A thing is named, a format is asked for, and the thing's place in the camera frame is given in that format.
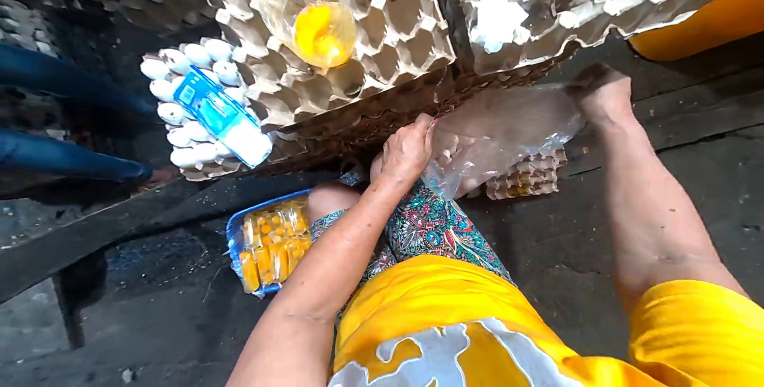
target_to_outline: foot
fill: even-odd
[[[164,186],[176,180],[179,172],[177,167],[163,167],[161,169],[155,169],[151,174],[151,178],[140,184],[138,191],[133,193],[132,196],[138,196],[139,194],[156,189],[157,187]]]
[[[584,116],[597,128],[635,121],[631,109],[631,78],[597,63],[584,69],[568,89]]]

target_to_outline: knee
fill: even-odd
[[[308,195],[308,218],[313,223],[322,216],[356,205],[360,198],[353,187],[337,182],[319,184]]]

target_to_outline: plastic bottle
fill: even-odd
[[[310,65],[339,66],[353,54],[355,19],[345,0],[261,0],[261,10],[273,35]]]

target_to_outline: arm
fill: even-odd
[[[747,296],[636,120],[631,79],[600,66],[579,80],[588,86],[581,108],[605,149],[616,286],[626,310],[653,285],[677,279],[719,284]]]
[[[337,312],[368,265],[387,219],[429,161],[433,119],[385,143],[382,171],[311,245],[247,341],[229,386],[326,385]]]

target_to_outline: yellow container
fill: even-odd
[[[764,0],[713,0],[690,18],[629,39],[644,58],[671,61],[764,30]]]

